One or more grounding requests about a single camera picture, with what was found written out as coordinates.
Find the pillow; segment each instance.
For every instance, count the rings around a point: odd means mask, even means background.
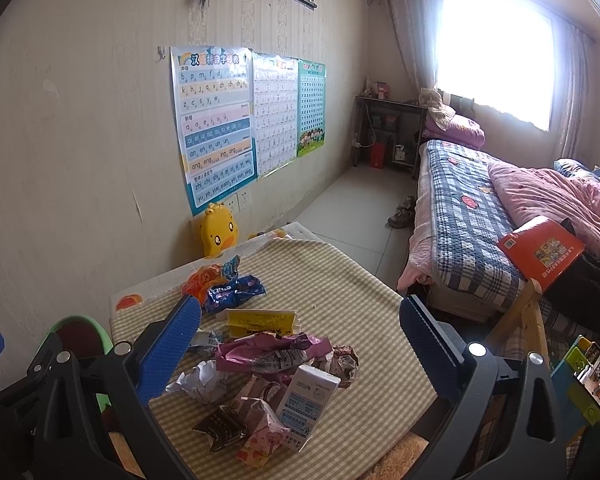
[[[576,176],[586,180],[600,182],[593,171],[588,170],[582,163],[572,158],[559,158],[554,162],[554,170],[566,177]]]
[[[480,124],[462,115],[454,115],[446,130],[441,130],[430,114],[427,114],[425,128],[429,133],[423,132],[423,136],[431,135],[429,138],[450,140],[470,148],[481,148],[484,144],[484,131]]]

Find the educational poster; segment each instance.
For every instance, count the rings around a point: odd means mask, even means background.
[[[324,102],[327,69],[323,63],[299,60],[298,156],[324,144]]]
[[[258,177],[296,158],[298,60],[253,53],[253,115]]]
[[[178,141],[191,212],[256,178],[251,51],[171,47]]]

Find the sneaker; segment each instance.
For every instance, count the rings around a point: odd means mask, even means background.
[[[403,198],[398,207],[395,209],[395,214],[387,219],[387,223],[393,229],[404,229],[405,227],[414,227],[416,218],[416,198],[408,196]]]

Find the phone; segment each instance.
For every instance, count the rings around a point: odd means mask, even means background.
[[[584,369],[574,372],[573,375],[600,406],[600,347],[598,344],[591,343],[584,357],[587,359]]]

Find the floor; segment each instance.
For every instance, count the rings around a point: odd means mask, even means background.
[[[395,290],[412,230],[391,229],[386,220],[403,197],[416,196],[417,187],[405,171],[349,168],[296,221]]]

